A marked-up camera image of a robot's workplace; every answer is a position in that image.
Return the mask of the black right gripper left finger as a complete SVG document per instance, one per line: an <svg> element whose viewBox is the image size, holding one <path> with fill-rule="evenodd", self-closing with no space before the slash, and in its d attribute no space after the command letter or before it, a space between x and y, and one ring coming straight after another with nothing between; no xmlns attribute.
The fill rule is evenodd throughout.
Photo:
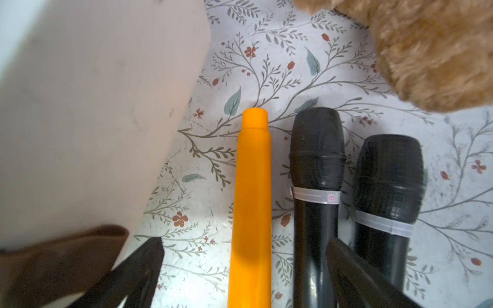
<svg viewBox="0 0 493 308"><path fill-rule="evenodd" d="M70 307L150 307L164 255L162 239L151 237Z"/></svg>

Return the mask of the white drawer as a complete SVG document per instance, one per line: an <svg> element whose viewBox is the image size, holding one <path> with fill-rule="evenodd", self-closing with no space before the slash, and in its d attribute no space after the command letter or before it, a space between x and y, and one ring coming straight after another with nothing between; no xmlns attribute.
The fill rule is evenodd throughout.
<svg viewBox="0 0 493 308"><path fill-rule="evenodd" d="M1 2L1 252L136 233L209 52L200 1Z"/></svg>

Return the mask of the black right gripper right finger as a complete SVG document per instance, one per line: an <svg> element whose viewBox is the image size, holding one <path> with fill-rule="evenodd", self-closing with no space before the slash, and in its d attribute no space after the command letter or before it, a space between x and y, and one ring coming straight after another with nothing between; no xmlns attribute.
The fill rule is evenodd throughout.
<svg viewBox="0 0 493 308"><path fill-rule="evenodd" d="M420 308L338 238L330 240L326 257L340 307Z"/></svg>

